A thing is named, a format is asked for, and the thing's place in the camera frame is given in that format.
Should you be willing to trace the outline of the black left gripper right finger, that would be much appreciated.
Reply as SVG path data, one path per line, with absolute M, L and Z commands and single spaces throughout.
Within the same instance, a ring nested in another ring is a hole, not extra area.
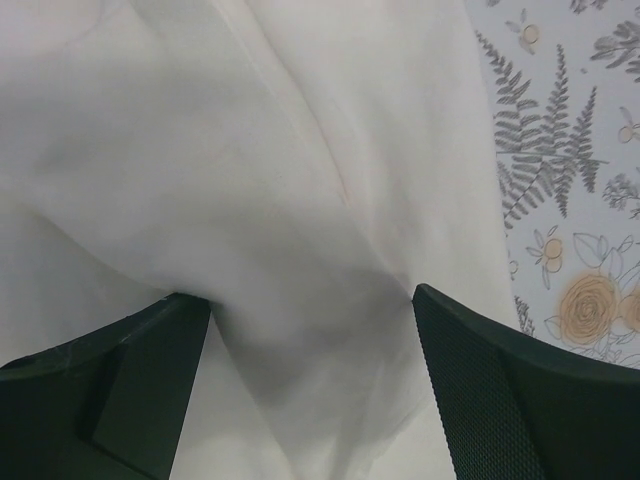
M 426 284 L 412 304 L 457 478 L 638 478 L 638 370 L 526 336 Z

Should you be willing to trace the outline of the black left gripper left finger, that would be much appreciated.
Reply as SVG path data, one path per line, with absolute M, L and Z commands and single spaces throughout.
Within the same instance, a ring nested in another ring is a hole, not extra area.
M 174 294 L 4 365 L 2 478 L 169 478 L 209 319 Z

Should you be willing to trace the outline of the white t shirt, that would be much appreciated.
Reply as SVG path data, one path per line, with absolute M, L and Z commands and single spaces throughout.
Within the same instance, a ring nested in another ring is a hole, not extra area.
M 514 326 L 461 1 L 5 1 L 1 359 L 170 292 L 175 479 L 450 479 L 411 296 Z

